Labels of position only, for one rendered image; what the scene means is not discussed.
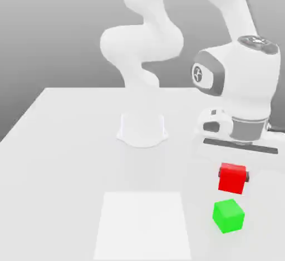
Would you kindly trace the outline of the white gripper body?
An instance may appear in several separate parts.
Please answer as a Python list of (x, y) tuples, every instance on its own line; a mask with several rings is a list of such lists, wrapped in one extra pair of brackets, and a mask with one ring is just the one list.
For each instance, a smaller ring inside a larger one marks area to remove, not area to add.
[(197, 158), (239, 165), (281, 162), (282, 139), (269, 137), (243, 144), (216, 137), (202, 137), (197, 139)]

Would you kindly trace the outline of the small red cube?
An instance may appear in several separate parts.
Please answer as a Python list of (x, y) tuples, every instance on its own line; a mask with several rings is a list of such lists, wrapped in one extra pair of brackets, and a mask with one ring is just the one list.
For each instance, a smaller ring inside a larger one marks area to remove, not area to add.
[(234, 194), (242, 194), (245, 184), (246, 167), (222, 163), (218, 189)]

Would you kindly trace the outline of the small green cube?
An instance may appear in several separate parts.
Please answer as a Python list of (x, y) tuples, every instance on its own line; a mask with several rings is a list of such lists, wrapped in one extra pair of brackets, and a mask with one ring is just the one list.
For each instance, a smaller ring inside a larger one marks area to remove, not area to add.
[(234, 199), (214, 203), (212, 218), (223, 234), (241, 230), (244, 217), (245, 212)]

